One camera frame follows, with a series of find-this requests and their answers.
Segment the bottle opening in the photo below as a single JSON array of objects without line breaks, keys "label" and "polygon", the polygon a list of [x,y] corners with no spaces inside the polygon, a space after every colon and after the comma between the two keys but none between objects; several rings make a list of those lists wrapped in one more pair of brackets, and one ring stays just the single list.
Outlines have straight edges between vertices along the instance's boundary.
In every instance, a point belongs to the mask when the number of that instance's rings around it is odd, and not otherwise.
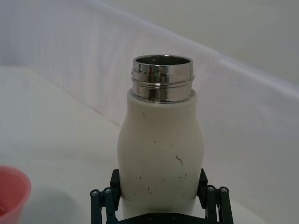
[{"label": "bottle opening", "polygon": [[142,56],[135,59],[136,62],[150,65],[180,65],[188,64],[191,60],[171,55],[153,55],[153,56]]}]

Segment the white table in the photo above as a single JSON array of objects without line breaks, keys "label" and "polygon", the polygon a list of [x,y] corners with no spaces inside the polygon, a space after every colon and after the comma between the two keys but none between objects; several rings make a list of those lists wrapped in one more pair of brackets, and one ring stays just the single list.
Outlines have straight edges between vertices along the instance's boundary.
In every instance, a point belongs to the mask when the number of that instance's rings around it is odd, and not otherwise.
[{"label": "white table", "polygon": [[[0,67],[0,164],[32,182],[20,224],[90,223],[89,192],[109,186],[119,130],[33,71]],[[235,223],[265,224],[231,203]]]}]

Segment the cup rim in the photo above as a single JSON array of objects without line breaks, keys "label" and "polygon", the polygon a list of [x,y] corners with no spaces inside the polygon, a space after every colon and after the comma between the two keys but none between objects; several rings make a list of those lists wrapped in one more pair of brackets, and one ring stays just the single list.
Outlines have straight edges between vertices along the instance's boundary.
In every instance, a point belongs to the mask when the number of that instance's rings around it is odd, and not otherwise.
[{"label": "cup rim", "polygon": [[5,165],[0,165],[0,170],[9,170],[9,171],[14,171],[15,173],[18,174],[19,178],[22,179],[25,183],[25,186],[28,190],[26,190],[25,195],[23,198],[20,200],[20,202],[12,208],[10,211],[5,213],[4,215],[0,216],[0,222],[7,219],[8,217],[12,216],[17,210],[22,208],[25,204],[25,202],[28,200],[29,195],[31,193],[31,182],[29,177],[20,169],[11,167],[11,166],[5,166]]}]

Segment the white wall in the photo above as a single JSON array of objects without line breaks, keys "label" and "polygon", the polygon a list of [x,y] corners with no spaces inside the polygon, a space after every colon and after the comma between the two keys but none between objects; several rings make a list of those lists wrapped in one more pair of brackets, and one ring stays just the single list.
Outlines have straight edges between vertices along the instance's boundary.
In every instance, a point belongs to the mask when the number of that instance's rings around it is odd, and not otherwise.
[{"label": "white wall", "polygon": [[298,0],[106,0],[299,84]]}]

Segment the white container wall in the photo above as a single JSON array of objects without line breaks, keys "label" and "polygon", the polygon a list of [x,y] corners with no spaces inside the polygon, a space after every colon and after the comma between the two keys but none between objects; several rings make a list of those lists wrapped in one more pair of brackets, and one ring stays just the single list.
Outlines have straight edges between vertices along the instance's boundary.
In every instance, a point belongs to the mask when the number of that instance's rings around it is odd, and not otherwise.
[{"label": "white container wall", "polygon": [[120,126],[134,57],[192,58],[210,183],[269,223],[297,222],[297,86],[98,1],[3,0],[0,18],[1,64],[35,70]]}]

